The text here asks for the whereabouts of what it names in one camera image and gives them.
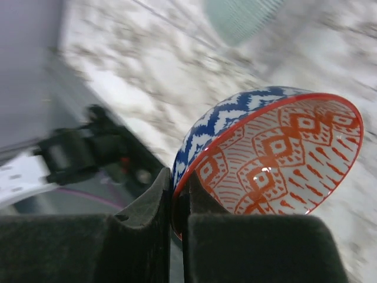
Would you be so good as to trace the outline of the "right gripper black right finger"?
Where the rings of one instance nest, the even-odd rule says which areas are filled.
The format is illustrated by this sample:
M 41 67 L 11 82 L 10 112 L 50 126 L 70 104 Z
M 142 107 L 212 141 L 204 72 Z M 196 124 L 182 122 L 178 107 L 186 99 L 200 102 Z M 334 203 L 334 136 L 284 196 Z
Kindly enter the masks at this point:
M 192 173 L 173 215 L 186 282 L 347 282 L 328 227 L 313 216 L 233 215 Z

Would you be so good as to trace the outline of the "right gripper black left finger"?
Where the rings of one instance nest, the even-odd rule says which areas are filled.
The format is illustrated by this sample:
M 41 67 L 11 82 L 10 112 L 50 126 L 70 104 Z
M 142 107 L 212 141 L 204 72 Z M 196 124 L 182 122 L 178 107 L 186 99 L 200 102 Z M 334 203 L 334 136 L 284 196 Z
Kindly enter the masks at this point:
M 121 212 L 1 218 L 2 282 L 168 282 L 170 170 Z

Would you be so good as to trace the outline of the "red and blue patterned bowl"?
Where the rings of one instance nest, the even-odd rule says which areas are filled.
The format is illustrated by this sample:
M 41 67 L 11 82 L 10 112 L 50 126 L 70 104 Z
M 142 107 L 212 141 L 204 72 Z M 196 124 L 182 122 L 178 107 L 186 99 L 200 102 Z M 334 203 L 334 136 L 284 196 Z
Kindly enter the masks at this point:
M 349 100 L 270 86 L 215 105 L 188 131 L 172 169 L 171 225 L 192 174 L 235 215 L 308 214 L 340 185 L 357 159 L 364 125 Z

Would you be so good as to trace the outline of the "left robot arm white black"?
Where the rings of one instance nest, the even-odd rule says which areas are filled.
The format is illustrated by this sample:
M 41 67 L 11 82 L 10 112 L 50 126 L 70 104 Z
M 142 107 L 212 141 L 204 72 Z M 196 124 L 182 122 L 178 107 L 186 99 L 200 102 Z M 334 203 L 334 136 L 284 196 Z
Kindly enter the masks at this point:
M 103 167 L 127 157 L 123 130 L 104 107 L 89 106 L 85 123 L 54 129 L 1 166 L 1 207 L 57 190 L 119 208 L 117 203 L 69 185 L 89 180 Z

